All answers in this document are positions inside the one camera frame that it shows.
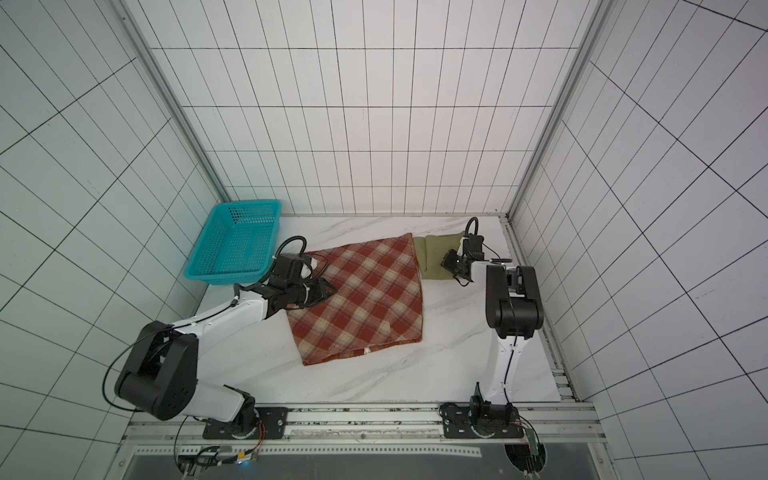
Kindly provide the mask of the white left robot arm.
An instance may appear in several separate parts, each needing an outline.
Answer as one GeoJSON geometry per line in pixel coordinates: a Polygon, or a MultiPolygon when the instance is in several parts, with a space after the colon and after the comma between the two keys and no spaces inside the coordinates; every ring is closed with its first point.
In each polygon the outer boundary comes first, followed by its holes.
{"type": "Polygon", "coordinates": [[[204,382],[198,363],[242,330],[281,311],[312,308],[336,293],[306,246],[301,235],[283,241],[266,273],[250,285],[234,285],[232,298],[216,308],[174,323],[146,324],[118,356],[124,364],[115,380],[115,396],[128,402],[130,411],[161,421],[183,415],[218,422],[239,435],[256,427],[253,396],[204,382]]]}

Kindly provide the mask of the red plaid skirt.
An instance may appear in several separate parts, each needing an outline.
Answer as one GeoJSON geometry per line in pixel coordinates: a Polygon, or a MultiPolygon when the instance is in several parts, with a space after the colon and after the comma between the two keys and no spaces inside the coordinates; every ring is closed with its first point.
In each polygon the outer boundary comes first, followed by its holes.
{"type": "Polygon", "coordinates": [[[418,343],[423,291],[413,235],[312,251],[321,278],[337,289],[322,303],[287,313],[302,364],[418,343]]]}

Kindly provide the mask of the olive green skirt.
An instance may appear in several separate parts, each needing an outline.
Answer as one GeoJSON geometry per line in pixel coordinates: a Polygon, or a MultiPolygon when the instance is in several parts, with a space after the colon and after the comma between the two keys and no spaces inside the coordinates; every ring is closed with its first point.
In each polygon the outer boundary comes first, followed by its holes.
{"type": "Polygon", "coordinates": [[[450,281],[452,273],[442,266],[445,255],[457,250],[462,233],[414,237],[413,243],[423,280],[450,281]]]}

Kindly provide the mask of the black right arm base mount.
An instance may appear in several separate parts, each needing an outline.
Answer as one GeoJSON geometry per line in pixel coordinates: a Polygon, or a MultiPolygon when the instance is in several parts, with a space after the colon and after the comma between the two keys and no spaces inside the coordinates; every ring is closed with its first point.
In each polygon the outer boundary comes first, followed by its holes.
{"type": "Polygon", "coordinates": [[[525,434],[517,408],[486,400],[479,383],[468,402],[443,403],[438,413],[446,439],[520,439],[525,434]]]}

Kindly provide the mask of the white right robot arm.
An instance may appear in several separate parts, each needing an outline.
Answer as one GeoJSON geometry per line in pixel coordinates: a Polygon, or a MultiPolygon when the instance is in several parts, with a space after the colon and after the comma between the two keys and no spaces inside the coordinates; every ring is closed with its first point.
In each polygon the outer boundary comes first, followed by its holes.
{"type": "Polygon", "coordinates": [[[444,255],[441,266],[459,285],[478,284],[484,288],[484,313],[492,337],[474,399],[506,405],[511,402],[511,384],[522,351],[543,327],[544,308],[535,269],[516,265],[510,258],[488,259],[484,246],[479,219],[472,217],[459,246],[444,255]]]}

